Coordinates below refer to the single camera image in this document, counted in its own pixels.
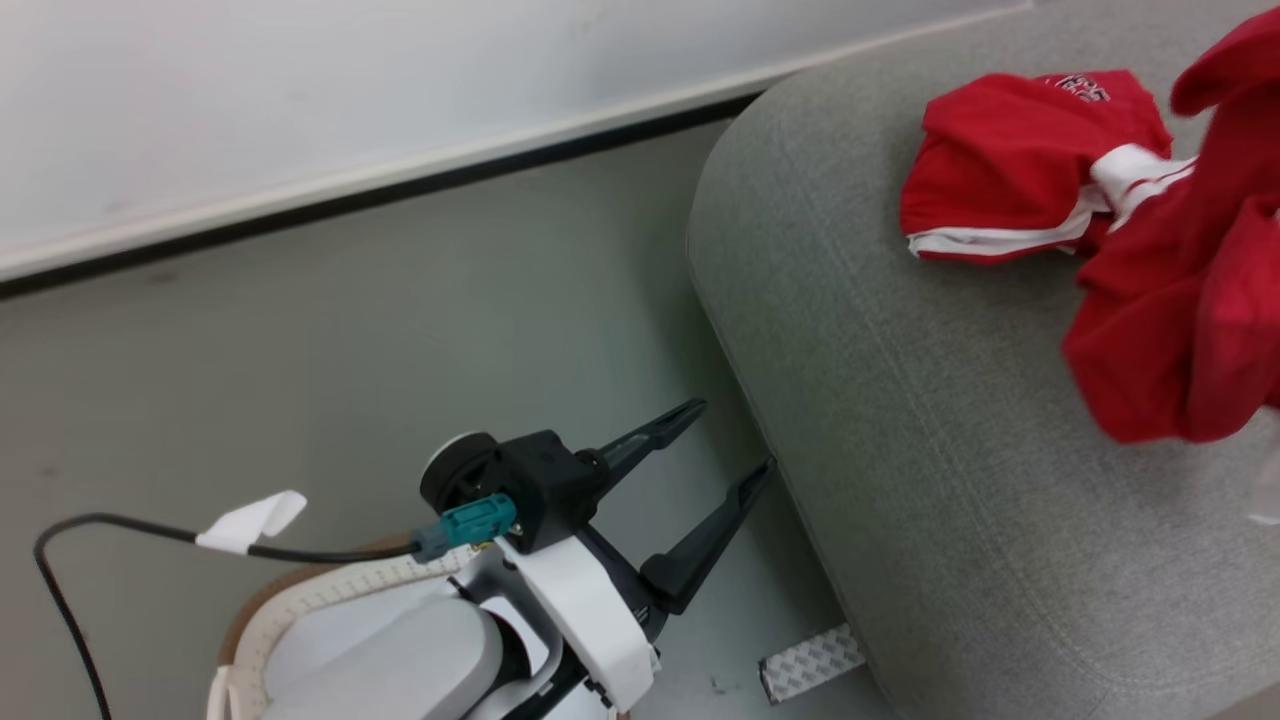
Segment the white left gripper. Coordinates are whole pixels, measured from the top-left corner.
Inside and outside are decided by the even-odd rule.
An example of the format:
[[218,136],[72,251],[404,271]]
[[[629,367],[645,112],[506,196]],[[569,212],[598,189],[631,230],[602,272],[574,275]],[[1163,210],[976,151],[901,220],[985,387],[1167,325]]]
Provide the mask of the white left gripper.
[[[707,406],[705,400],[689,400],[599,448],[607,486],[668,448]],[[687,610],[776,475],[777,461],[769,456],[678,543],[641,565],[640,578],[662,612]],[[530,682],[502,691],[503,700],[513,702],[511,712],[553,714],[577,687],[589,685],[609,714],[630,714],[660,670],[643,625],[653,614],[640,601],[628,602],[622,591],[634,579],[630,564],[591,528],[535,553],[518,552],[506,538],[495,544],[524,592],[511,603],[549,651],[547,666]]]

